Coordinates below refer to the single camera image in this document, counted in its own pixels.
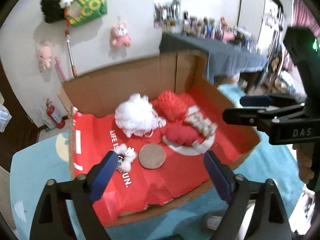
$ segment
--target cardboard box wall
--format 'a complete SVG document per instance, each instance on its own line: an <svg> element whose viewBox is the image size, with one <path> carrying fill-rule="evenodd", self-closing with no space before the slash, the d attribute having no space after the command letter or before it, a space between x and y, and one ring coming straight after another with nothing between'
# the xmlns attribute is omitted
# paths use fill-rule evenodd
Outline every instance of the cardboard box wall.
<svg viewBox="0 0 320 240"><path fill-rule="evenodd" d="M105 67L65 82L59 97L69 113L72 112L72 106L75 106L83 114L93 114L97 118L102 118L114 114L117 106L128 100L133 93L147 95L149 101L153 101L164 90L179 94L196 86L217 109L223 112L234 105L203 78L206 60L207 55L199 51L183 51ZM248 138L247 148L242 149L242 155L229 165L234 170L249 156L260 139L251 127L230 125L230 129L246 134ZM72 131L71 129L69 140L70 174L74 178ZM212 186L211 181L205 182L164 206L152 206L145 211L122 216L105 226L119 226L161 215L199 197Z"/></svg>

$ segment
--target turquoise bedsheet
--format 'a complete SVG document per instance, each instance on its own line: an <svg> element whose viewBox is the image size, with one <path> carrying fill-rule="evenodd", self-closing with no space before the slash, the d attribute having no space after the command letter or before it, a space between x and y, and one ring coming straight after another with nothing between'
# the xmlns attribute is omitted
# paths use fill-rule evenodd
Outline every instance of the turquoise bedsheet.
<svg viewBox="0 0 320 240"><path fill-rule="evenodd" d="M237 86L222 85L219 90L239 106L244 92ZM236 169L250 180L263 182L275 179L288 216L291 215L303 183L298 178L295 159L286 146L271 146L268 136L260 133L262 142L257 145L246 161ZM37 202L47 180L70 180L67 162L68 134L62 133L28 147L13 156L10 177L13 218L21 240L28 240ZM180 234L186 240L205 240L210 235L201 232L199 223L204 214L225 209L213 188L199 198L157 218L135 224L108 229L111 239L153 240ZM84 240L72 203L68 202L69 214L78 239Z"/></svg>

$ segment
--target gray tablecloth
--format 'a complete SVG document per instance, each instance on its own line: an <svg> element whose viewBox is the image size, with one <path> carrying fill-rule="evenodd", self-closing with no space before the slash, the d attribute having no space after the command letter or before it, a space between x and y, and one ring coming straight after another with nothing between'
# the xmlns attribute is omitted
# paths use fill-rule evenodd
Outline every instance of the gray tablecloth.
<svg viewBox="0 0 320 240"><path fill-rule="evenodd" d="M232 44L219 40L186 37L180 34L163 33L160 53L195 49L209 54L204 75L233 76L242 72L257 72L268 69L268 59L259 54L242 51Z"/></svg>

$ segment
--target brown door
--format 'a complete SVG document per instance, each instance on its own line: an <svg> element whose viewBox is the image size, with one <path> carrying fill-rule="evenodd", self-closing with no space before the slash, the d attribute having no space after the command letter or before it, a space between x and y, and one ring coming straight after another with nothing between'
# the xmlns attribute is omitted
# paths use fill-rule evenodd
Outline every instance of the brown door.
<svg viewBox="0 0 320 240"><path fill-rule="evenodd" d="M4 106L12 116L4 132L0 132L0 166L10 172L12 156L37 141L38 127L19 103L4 73L0 59L0 92Z"/></svg>

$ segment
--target pink curtain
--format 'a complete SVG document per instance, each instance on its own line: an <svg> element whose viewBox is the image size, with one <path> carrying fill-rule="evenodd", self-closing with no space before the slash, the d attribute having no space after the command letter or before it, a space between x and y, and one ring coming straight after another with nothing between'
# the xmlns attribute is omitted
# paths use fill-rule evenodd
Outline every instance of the pink curtain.
<svg viewBox="0 0 320 240"><path fill-rule="evenodd" d="M302 0L294 0L292 26L309 27L316 37L320 37L320 27ZM294 64L289 53L286 51L283 68L291 73L293 67Z"/></svg>

